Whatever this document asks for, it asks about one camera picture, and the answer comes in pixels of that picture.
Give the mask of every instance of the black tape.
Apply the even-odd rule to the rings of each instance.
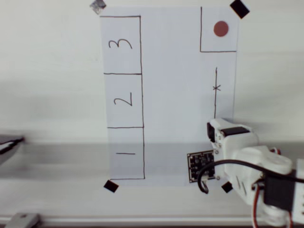
[[[226,193],[228,193],[228,192],[230,192],[231,190],[233,190],[233,187],[232,187],[232,184],[228,181],[226,184],[224,184],[224,185],[222,186],[222,189],[223,189]]]
[[[104,188],[110,190],[111,192],[116,192],[116,190],[118,189],[119,185],[115,184],[114,182],[108,180],[105,185]]]
[[[235,0],[230,6],[241,19],[250,12],[241,0]]]

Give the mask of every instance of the red dot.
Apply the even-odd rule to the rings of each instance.
[[[214,25],[213,31],[218,37],[223,37],[228,33],[228,24],[224,21],[219,21]]]

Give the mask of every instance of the black cable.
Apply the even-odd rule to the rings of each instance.
[[[246,162],[246,161],[240,161],[240,160],[220,160],[220,161],[215,161],[213,163],[210,163],[206,166],[204,166],[200,171],[199,171],[199,175],[198,175],[198,185],[199,185],[199,189],[208,194],[209,190],[208,190],[208,187],[206,185],[205,182],[203,182],[203,185],[204,187],[202,186],[202,181],[201,181],[201,178],[202,176],[204,175],[204,173],[217,166],[217,165],[222,165],[222,164],[237,164],[237,165],[244,165],[244,166],[248,166],[252,169],[255,169],[255,170],[259,170],[261,172],[264,172],[266,174],[270,174],[270,175],[273,175],[273,176],[276,176],[278,178],[281,178],[281,179],[285,179],[285,180],[289,180],[289,181],[293,181],[293,182],[299,182],[299,183],[304,183],[304,180],[303,179],[299,179],[299,178],[296,178],[296,177],[291,177],[291,176],[287,176],[287,175],[283,175],[283,174],[280,174],[280,173],[277,173],[277,172],[273,172],[271,170],[268,170],[268,169],[265,169],[263,167],[260,167],[258,165],[254,165],[254,164],[251,164],[249,162]]]
[[[11,149],[13,149],[16,145],[18,145],[18,143],[24,141],[24,138],[20,138],[20,139],[15,139],[15,140],[9,140],[6,142],[2,142],[0,143],[0,145],[6,144],[6,143],[10,143],[10,145],[8,145],[7,147],[4,147],[3,149],[0,150],[0,155],[4,154],[8,151],[10,151]]]

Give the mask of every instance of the numbered box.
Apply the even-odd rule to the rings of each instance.
[[[105,73],[141,71],[140,17],[101,17]]]
[[[237,14],[231,8],[201,8],[200,10],[200,51],[236,51],[239,22]]]
[[[105,75],[108,127],[142,127],[141,75]]]
[[[111,179],[143,179],[143,128],[108,129]]]

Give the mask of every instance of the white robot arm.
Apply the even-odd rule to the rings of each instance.
[[[277,149],[270,151],[267,146],[259,145],[258,136],[241,124],[213,119],[207,123],[207,130],[214,149],[214,163],[199,173],[202,192],[209,191],[205,171],[215,167],[216,176],[227,178],[248,205],[255,206],[258,195],[262,194],[260,189],[264,190],[260,206],[269,225],[285,225],[291,212],[294,221],[304,223],[303,160],[298,161],[297,172],[294,171],[289,158],[280,155]]]

